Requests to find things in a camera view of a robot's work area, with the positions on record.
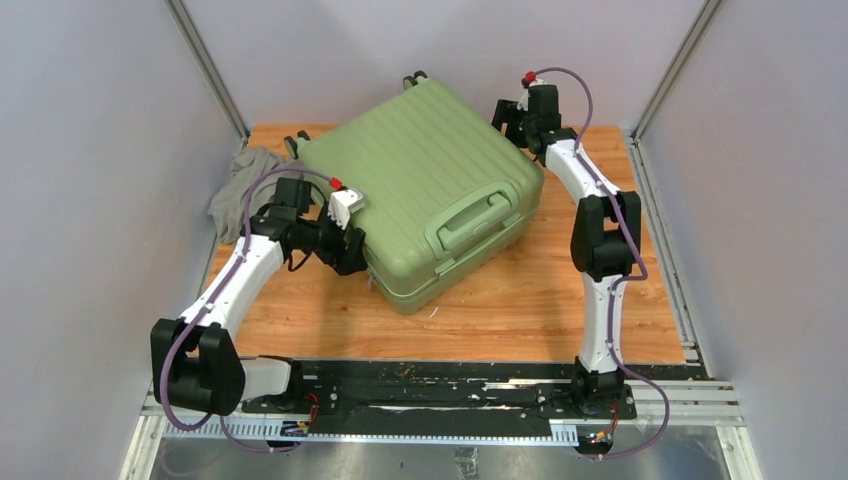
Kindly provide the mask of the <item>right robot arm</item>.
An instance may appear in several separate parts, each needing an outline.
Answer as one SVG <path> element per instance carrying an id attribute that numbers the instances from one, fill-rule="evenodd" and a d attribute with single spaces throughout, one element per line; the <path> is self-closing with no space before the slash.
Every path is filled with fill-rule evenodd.
<path id="1" fill-rule="evenodd" d="M 549 401 L 568 401 L 580 415 L 596 417 L 626 394 L 619 334 L 624 293 L 640 252 L 641 199 L 611 182 L 580 135 L 563 126 L 556 86 L 527 83 L 520 100 L 498 101 L 492 124 L 551 171 L 576 204 L 570 253 L 584 285 L 584 336 L 568 393 Z"/>

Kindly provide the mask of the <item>green suitcase blue lining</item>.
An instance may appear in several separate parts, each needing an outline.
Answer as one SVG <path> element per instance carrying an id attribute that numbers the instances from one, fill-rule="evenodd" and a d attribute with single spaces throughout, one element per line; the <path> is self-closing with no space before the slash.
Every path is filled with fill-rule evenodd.
<path id="1" fill-rule="evenodd" d="M 300 148 L 303 166 L 365 196 L 368 273 L 392 308 L 417 312 L 528 229 L 544 175 L 441 81 L 417 86 Z"/>

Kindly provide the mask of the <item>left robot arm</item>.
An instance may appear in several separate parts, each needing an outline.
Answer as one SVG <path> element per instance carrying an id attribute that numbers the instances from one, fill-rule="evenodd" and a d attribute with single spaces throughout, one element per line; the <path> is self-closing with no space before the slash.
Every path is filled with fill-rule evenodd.
<path id="1" fill-rule="evenodd" d="M 262 398 L 283 413 L 304 405 L 300 362 L 267 355 L 244 359 L 235 337 L 270 278 L 281 268 L 301 268 L 294 252 L 319 259 L 340 276 L 365 270 L 366 233 L 352 224 L 365 197 L 337 178 L 328 184 L 329 192 L 321 193 L 305 179 L 278 179 L 269 201 L 246 210 L 234 251 L 207 290 L 179 317 L 156 322 L 150 334 L 154 395 L 166 411 L 227 416 Z M 318 193 L 319 213 L 309 219 Z"/>

